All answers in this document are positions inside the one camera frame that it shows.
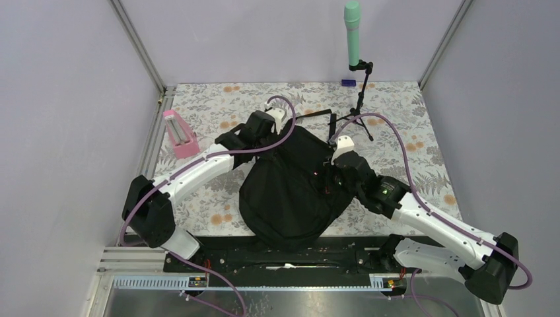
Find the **black student backpack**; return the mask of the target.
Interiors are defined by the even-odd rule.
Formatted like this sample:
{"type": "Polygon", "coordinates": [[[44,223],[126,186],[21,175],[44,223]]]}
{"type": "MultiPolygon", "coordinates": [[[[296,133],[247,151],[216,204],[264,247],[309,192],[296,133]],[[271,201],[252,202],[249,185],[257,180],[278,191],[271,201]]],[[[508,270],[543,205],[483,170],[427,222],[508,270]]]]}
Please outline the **black student backpack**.
{"type": "Polygon", "coordinates": [[[333,149],[325,141],[299,125],[285,127],[278,140],[283,136],[288,138],[281,145],[257,155],[239,190],[239,211],[263,243],[294,251],[314,242],[355,195],[326,194],[333,149]]]}

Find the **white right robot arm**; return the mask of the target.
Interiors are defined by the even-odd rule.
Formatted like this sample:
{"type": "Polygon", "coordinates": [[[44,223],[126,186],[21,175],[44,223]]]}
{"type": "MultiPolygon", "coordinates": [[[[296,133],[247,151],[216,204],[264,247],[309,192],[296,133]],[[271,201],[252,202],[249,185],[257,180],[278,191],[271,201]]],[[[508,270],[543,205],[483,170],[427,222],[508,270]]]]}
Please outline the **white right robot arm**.
{"type": "Polygon", "coordinates": [[[437,246],[393,234],[378,257],[385,271],[401,266],[432,271],[454,279],[481,300],[501,304],[519,267],[518,240],[503,232],[483,232],[438,212],[411,187],[391,176],[375,174],[355,151],[324,165],[334,184],[349,190],[370,212],[419,230],[437,246]]]}

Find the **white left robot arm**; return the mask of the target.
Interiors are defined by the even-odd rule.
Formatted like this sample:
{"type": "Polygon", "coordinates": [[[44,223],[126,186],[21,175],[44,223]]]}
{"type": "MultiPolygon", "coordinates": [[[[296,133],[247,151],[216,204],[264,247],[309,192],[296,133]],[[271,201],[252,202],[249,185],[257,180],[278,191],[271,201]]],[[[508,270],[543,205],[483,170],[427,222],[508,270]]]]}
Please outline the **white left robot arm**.
{"type": "Polygon", "coordinates": [[[266,142],[278,140],[285,116],[279,108],[255,111],[246,123],[218,136],[187,164],[154,180],[143,175],[133,179],[122,213],[124,227],[131,228],[148,247],[179,255],[188,271],[201,269],[205,254],[199,241],[176,225],[175,209],[212,179],[252,160],[266,142]]]}

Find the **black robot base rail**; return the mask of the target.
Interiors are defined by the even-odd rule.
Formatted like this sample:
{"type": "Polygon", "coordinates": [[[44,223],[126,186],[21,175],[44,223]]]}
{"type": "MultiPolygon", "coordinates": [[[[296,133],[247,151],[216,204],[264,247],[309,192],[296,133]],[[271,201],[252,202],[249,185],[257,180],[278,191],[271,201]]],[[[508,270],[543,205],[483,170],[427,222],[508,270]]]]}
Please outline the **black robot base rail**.
{"type": "Polygon", "coordinates": [[[320,237],[296,251],[281,251],[255,236],[202,237],[190,266],[172,255],[164,259],[165,273],[195,274],[209,278],[212,287],[224,287],[211,269],[235,287],[367,287],[369,275],[403,278],[403,267],[389,255],[389,236],[320,237]]]}

